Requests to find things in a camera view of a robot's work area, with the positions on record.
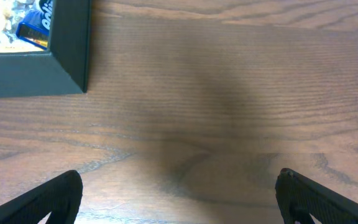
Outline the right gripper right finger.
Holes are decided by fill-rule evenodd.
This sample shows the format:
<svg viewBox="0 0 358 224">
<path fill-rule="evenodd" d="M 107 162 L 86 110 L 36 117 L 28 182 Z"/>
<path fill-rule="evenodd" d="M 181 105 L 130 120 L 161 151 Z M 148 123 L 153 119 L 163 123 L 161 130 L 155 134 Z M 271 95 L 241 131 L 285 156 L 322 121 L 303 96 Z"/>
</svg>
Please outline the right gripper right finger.
<svg viewBox="0 0 358 224">
<path fill-rule="evenodd" d="M 280 171 L 275 191 L 285 224 L 358 224 L 358 203 L 289 168 Z"/>
</svg>

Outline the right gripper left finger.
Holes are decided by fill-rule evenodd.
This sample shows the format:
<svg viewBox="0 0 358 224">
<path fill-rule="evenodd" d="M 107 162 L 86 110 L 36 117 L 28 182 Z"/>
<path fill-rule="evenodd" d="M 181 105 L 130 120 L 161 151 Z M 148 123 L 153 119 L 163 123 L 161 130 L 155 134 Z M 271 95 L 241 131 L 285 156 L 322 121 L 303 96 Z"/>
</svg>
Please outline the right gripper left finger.
<svg viewBox="0 0 358 224">
<path fill-rule="evenodd" d="M 0 205 L 0 223 L 73 224 L 78 214 L 83 183 L 76 170 L 69 170 L 48 182 Z"/>
</svg>

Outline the dark green box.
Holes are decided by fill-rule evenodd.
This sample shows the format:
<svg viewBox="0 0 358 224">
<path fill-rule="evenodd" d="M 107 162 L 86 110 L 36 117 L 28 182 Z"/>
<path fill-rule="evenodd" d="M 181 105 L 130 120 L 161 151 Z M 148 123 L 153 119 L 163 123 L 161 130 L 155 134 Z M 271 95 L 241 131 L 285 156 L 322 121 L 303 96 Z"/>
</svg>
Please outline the dark green box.
<svg viewBox="0 0 358 224">
<path fill-rule="evenodd" d="M 40 52 L 0 53 L 0 98 L 84 93 L 88 82 L 91 0 L 42 1 Z"/>
</svg>

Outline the blue eclipse gum pack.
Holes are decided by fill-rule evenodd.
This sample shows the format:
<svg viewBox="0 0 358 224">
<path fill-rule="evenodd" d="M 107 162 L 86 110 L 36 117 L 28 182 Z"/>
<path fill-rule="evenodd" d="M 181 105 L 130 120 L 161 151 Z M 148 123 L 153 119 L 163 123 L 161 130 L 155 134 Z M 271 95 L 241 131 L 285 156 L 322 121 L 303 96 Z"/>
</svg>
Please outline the blue eclipse gum pack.
<svg viewBox="0 0 358 224">
<path fill-rule="evenodd" d="M 36 0 L 18 23 L 16 36 L 42 50 L 48 47 L 54 0 Z"/>
</svg>

